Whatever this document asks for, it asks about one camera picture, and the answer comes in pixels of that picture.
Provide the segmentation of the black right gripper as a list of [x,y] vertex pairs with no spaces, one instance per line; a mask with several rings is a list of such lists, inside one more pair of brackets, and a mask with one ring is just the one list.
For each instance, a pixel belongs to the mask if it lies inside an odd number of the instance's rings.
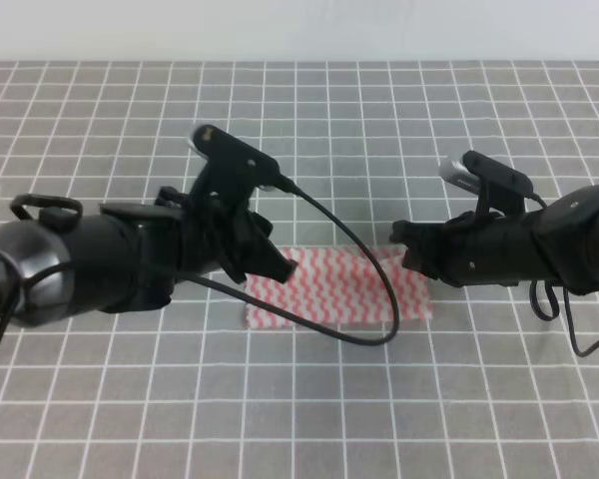
[[432,251],[408,247],[401,265],[453,286],[512,285],[544,278],[544,257],[535,238],[543,212],[491,217],[482,222],[466,213],[442,223],[391,225],[389,241],[425,244]]

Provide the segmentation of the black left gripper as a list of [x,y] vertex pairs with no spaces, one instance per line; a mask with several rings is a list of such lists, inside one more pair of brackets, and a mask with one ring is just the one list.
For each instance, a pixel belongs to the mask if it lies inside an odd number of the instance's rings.
[[162,187],[155,200],[161,207],[179,207],[181,220],[181,270],[206,273],[217,266],[235,283],[249,274],[288,281],[298,263],[288,259],[270,242],[272,223],[249,210],[249,202],[229,209],[218,200],[192,205],[189,195]]

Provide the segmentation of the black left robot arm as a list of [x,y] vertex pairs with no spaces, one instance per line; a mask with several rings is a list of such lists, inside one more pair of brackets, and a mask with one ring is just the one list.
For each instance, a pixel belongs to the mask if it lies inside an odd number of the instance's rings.
[[192,203],[163,187],[151,205],[107,203],[95,215],[62,197],[21,195],[11,207],[16,221],[0,226],[0,312],[14,293],[12,319],[25,327],[161,309],[177,283],[217,268],[237,283],[284,283],[297,267],[271,242],[268,220],[217,194]]

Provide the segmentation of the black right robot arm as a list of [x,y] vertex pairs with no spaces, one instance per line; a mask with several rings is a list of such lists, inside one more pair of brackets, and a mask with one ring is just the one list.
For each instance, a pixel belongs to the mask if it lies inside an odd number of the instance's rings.
[[599,184],[518,215],[465,212],[445,223],[393,223],[402,264],[452,286],[554,281],[570,292],[599,291]]

